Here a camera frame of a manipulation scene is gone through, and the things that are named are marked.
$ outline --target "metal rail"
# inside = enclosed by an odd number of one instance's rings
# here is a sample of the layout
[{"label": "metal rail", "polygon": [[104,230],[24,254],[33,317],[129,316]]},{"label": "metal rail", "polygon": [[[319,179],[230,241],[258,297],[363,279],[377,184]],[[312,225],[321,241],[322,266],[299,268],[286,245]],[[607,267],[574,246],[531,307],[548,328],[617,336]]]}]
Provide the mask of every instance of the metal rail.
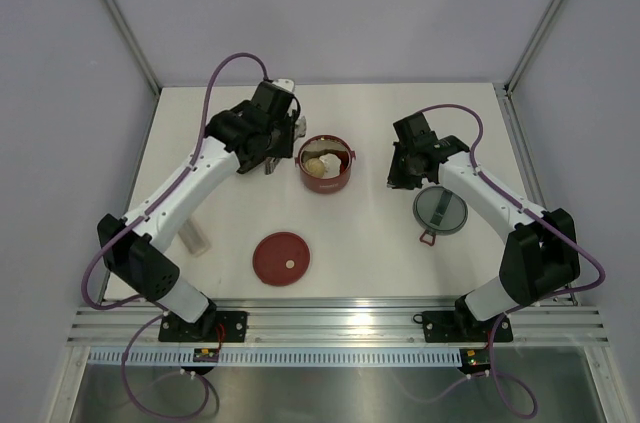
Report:
[{"label": "metal rail", "polygon": [[105,9],[107,10],[107,13],[111,17],[111,21],[113,22],[116,30],[118,31],[118,33],[120,33],[120,36],[122,36],[124,43],[127,45],[131,56],[138,65],[138,68],[140,68],[140,71],[144,75],[149,89],[151,90],[157,101],[158,98],[160,98],[160,83],[158,82],[158,78],[156,77],[153,68],[151,68],[151,65],[149,64],[147,57],[142,51],[138,40],[133,34],[133,31],[131,31],[129,24],[127,23],[127,20],[122,13],[122,10],[120,10],[118,2],[116,0],[100,1],[103,3]]},{"label": "metal rail", "polygon": [[549,33],[549,30],[553,26],[560,10],[564,6],[567,0],[551,0],[547,5],[547,8],[542,15],[542,18],[538,22],[536,29],[533,32],[527,46],[518,60],[515,69],[509,76],[506,84],[507,95],[511,96],[516,86],[522,79],[522,75],[527,70],[529,63],[533,60],[541,45]]},{"label": "metal rail", "polygon": [[[249,313],[245,343],[228,347],[246,348],[474,348],[482,344],[427,344],[422,329],[412,317],[425,309],[450,309],[429,300],[354,300],[333,307],[261,306],[250,302],[222,301],[221,310],[243,309]],[[294,303],[287,300],[287,305]],[[569,300],[525,308],[510,316],[514,341],[497,346],[607,346],[607,334],[598,309],[570,306]],[[68,346],[124,346],[136,330],[159,310],[148,303],[109,312],[80,308],[67,341]],[[202,344],[158,342],[158,325],[144,331],[137,346],[198,347]]]}]

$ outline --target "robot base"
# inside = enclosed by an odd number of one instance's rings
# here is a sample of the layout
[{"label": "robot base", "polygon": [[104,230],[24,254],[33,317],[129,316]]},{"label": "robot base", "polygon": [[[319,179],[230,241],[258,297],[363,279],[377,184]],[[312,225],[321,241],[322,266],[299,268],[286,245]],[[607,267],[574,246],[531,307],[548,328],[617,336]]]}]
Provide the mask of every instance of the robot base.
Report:
[{"label": "robot base", "polygon": [[218,324],[225,330],[225,343],[244,343],[247,333],[246,311],[216,311],[212,330],[204,336],[194,333],[194,326],[180,317],[169,313],[162,318],[158,340],[163,343],[217,343],[218,334],[215,328]]},{"label": "robot base", "polygon": [[[473,328],[461,328],[456,324],[454,311],[423,311],[413,317],[413,321],[422,325],[424,339],[427,343],[487,343],[489,332],[495,318]],[[496,331],[496,343],[513,341],[511,322],[505,318]]]}]

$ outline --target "white table surface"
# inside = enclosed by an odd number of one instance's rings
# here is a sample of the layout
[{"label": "white table surface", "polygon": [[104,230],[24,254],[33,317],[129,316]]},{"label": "white table surface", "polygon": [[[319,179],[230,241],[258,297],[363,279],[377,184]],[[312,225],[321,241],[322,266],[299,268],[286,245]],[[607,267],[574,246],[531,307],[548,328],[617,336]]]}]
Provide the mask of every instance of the white table surface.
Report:
[{"label": "white table surface", "polygon": [[[254,89],[214,89],[209,115],[250,98]],[[194,146],[204,91],[163,89],[133,206]],[[431,248],[418,241],[422,229],[412,213],[419,190],[386,187],[396,140],[393,122],[426,106],[458,103],[477,111],[485,124],[480,162],[524,194],[491,84],[309,85],[298,86],[295,93],[307,117],[307,138],[333,134],[356,151],[349,184],[333,195],[312,193],[293,160],[282,161],[270,176],[260,166],[227,179],[193,215],[211,249],[193,257],[176,238],[166,252],[187,280],[212,298],[432,297],[458,296],[496,276],[502,242],[471,208],[466,226],[438,237]],[[439,137],[454,134],[470,145],[477,133],[473,118],[457,110],[430,112],[427,119]],[[296,142],[296,152],[305,140]],[[278,231],[297,233],[311,250],[306,274],[286,287],[262,283],[252,267],[256,245]],[[105,296],[118,299],[132,293],[111,276]]]}]

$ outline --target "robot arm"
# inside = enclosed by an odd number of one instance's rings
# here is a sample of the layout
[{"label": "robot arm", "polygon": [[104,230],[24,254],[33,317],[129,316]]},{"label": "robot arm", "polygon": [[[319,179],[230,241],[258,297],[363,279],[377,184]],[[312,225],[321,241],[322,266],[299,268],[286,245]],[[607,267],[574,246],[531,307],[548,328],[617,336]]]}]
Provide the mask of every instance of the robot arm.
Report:
[{"label": "robot arm", "polygon": [[[467,145],[455,136],[439,139],[422,113],[394,123],[394,128],[399,141],[394,143],[388,186],[420,188],[423,178],[440,184],[464,199],[505,244],[499,275],[456,301],[459,326],[483,326],[482,322],[518,305],[529,306],[579,276],[577,253],[488,186],[474,170]],[[573,220],[564,210],[548,212],[484,168],[482,172],[575,241]]]},{"label": "robot arm", "polygon": [[[299,107],[292,115],[288,113],[293,89],[290,80],[261,82],[251,101],[211,118],[193,164],[192,153],[140,206],[121,219],[106,215],[98,224],[100,242],[105,246],[127,222],[143,218],[105,254],[105,265],[148,301],[196,325],[194,333],[210,332],[216,306],[189,284],[163,253],[187,218],[227,177],[246,173],[265,160],[270,173],[279,158],[292,156],[293,141],[303,136],[305,128],[304,118],[298,121]],[[157,204],[185,170],[189,170],[187,176]]]}]

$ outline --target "metal bracket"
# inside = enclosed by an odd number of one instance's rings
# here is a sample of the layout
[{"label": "metal bracket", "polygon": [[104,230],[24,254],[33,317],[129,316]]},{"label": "metal bracket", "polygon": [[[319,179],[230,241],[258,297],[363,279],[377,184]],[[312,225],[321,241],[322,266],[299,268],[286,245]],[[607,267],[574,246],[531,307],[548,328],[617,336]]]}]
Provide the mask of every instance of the metal bracket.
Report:
[{"label": "metal bracket", "polygon": [[[217,311],[213,327],[224,328],[225,343],[244,343],[247,333],[246,311]],[[193,334],[193,325],[186,323],[179,316],[169,313],[162,318],[158,341],[162,343],[218,343],[218,333],[211,331],[204,338]]]}]

